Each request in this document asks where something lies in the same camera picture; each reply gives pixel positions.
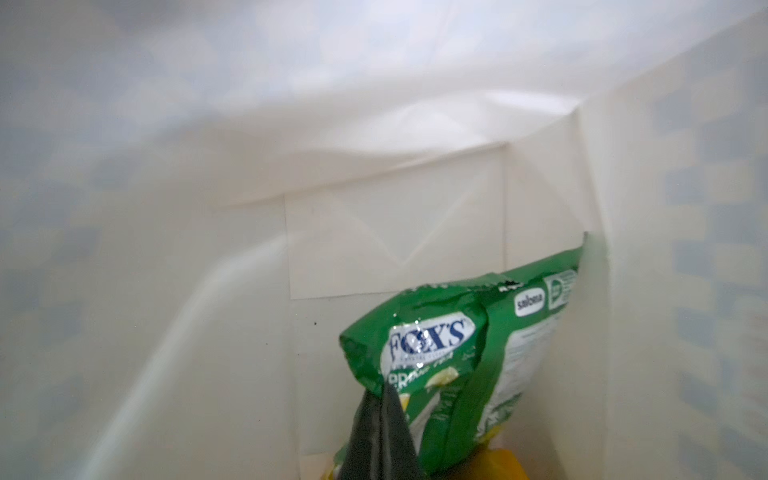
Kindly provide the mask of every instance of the white saloma label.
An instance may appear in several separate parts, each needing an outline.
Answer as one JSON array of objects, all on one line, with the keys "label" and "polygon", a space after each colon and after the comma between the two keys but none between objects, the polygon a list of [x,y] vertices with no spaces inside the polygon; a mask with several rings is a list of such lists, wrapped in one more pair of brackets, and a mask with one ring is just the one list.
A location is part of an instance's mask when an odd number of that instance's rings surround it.
[{"label": "white saloma label", "polygon": [[515,315],[526,316],[544,308],[544,289],[529,288],[515,295]]},{"label": "white saloma label", "polygon": [[474,332],[475,324],[461,312],[394,326],[382,350],[382,374],[388,375],[394,369],[422,368],[457,349]]}]

